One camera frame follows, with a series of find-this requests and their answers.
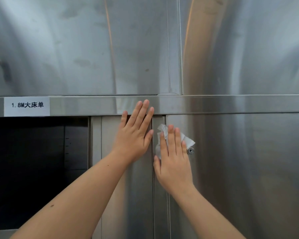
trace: white label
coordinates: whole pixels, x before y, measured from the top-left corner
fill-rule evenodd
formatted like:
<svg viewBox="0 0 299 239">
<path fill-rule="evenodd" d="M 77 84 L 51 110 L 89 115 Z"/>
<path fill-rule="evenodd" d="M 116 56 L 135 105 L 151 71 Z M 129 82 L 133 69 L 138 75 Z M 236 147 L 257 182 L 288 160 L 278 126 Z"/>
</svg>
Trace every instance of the white label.
<svg viewBox="0 0 299 239">
<path fill-rule="evenodd" d="M 4 97 L 5 117 L 47 117 L 50 116 L 48 96 Z"/>
</svg>

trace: forearm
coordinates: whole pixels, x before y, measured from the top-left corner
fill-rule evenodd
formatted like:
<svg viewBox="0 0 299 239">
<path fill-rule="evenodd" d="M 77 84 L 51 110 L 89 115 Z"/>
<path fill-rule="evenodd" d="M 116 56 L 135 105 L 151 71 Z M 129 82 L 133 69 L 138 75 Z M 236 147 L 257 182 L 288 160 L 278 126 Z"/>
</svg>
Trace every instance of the forearm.
<svg viewBox="0 0 299 239">
<path fill-rule="evenodd" d="M 70 184 L 14 235 L 18 238 L 90 239 L 128 164 L 109 154 Z"/>
<path fill-rule="evenodd" d="M 194 186 L 182 193 L 178 193 L 174 198 L 200 238 L 245 238 Z"/>
</svg>

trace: finger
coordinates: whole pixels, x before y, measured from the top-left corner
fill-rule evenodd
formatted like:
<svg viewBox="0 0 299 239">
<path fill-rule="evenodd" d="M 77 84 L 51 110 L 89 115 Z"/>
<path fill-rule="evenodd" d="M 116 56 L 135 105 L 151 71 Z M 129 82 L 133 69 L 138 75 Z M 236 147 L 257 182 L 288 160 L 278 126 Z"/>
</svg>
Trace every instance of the finger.
<svg viewBox="0 0 299 239">
<path fill-rule="evenodd" d="M 132 113 L 130 119 L 128 120 L 128 123 L 126 124 L 126 126 L 132 127 L 132 126 L 134 125 L 135 120 L 136 120 L 136 118 L 137 118 L 137 115 L 138 115 L 138 113 L 140 112 L 140 109 L 142 108 L 142 104 L 143 104 L 143 103 L 142 103 L 141 101 L 139 101 L 139 102 L 136 104 L 136 106 L 135 106 L 135 108 L 134 108 L 134 111 L 133 111 L 133 113 Z"/>
<path fill-rule="evenodd" d="M 175 147 L 175 134 L 174 134 L 174 126 L 168 126 L 168 155 L 175 155 L 176 147 Z"/>
<path fill-rule="evenodd" d="M 160 140 L 161 140 L 161 156 L 162 159 L 165 159 L 168 157 L 168 151 L 167 151 L 167 144 L 163 132 L 161 132 Z"/>
<path fill-rule="evenodd" d="M 147 128 L 149 127 L 150 121 L 152 120 L 154 114 L 154 108 L 151 107 L 144 119 L 144 121 L 142 122 L 142 125 L 140 127 L 140 131 L 142 132 L 142 134 L 145 134 L 147 131 Z"/>
<path fill-rule="evenodd" d="M 154 134 L 154 130 L 150 130 L 146 136 L 144 137 L 144 147 L 148 148 L 149 144 L 152 141 L 152 136 Z"/>
<path fill-rule="evenodd" d="M 161 176 L 161 162 L 159 160 L 159 158 L 155 155 L 154 156 L 154 170 L 156 173 L 156 177 L 160 178 Z"/>
<path fill-rule="evenodd" d="M 140 109 L 140 112 L 138 113 L 137 117 L 136 117 L 136 120 L 135 120 L 135 123 L 134 123 L 134 127 L 136 129 L 139 129 L 143 120 L 144 120 L 144 116 L 147 112 L 147 109 L 149 107 L 149 104 L 150 104 L 150 101 L 149 100 L 144 100 L 144 103 L 143 103 L 143 106 L 142 108 Z"/>
<path fill-rule="evenodd" d="M 184 159 L 189 159 L 187 155 L 187 145 L 185 141 L 182 141 L 182 151 Z"/>
<path fill-rule="evenodd" d="M 175 128 L 175 146 L 176 146 L 176 154 L 182 157 L 182 141 L 180 137 L 180 129 L 177 127 Z"/>
<path fill-rule="evenodd" d="M 122 128 L 125 127 L 127 119 L 128 119 L 128 112 L 127 111 L 123 111 L 122 117 L 121 117 L 121 123 L 119 125 L 120 129 L 122 129 Z"/>
</svg>

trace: white tissue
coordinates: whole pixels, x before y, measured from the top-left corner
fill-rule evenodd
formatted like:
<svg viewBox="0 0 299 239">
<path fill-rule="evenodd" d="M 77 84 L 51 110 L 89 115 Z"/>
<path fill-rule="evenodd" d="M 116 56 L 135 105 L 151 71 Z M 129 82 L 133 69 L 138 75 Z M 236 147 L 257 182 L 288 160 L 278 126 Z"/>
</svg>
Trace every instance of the white tissue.
<svg viewBox="0 0 299 239">
<path fill-rule="evenodd" d="M 157 129 L 159 129 L 161 132 L 164 132 L 164 137 L 168 146 L 168 127 L 164 124 L 161 124 Z M 157 133 L 157 136 L 158 136 L 158 144 L 155 147 L 155 153 L 156 156 L 159 157 L 159 159 L 161 159 L 161 133 L 160 132 Z M 182 141 L 186 142 L 187 148 L 190 148 L 195 144 L 193 140 L 186 137 L 183 133 L 180 133 L 180 138 Z"/>
</svg>

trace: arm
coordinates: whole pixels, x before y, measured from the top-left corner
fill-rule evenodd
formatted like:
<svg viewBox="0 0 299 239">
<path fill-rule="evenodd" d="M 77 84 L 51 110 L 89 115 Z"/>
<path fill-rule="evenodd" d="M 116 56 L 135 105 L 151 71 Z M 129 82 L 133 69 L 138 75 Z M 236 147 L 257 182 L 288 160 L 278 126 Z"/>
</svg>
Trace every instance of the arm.
<svg viewBox="0 0 299 239">
<path fill-rule="evenodd" d="M 180 130 L 168 126 L 168 148 L 161 134 L 161 163 L 154 158 L 158 181 L 184 211 L 197 235 L 205 239 L 244 239 L 245 237 L 223 217 L 194 187 L 185 142 Z"/>
<path fill-rule="evenodd" d="M 147 150 L 153 130 L 146 134 L 154 108 L 138 102 L 130 119 L 122 115 L 112 152 L 29 219 L 11 238 L 90 239 L 124 171 Z"/>
</svg>

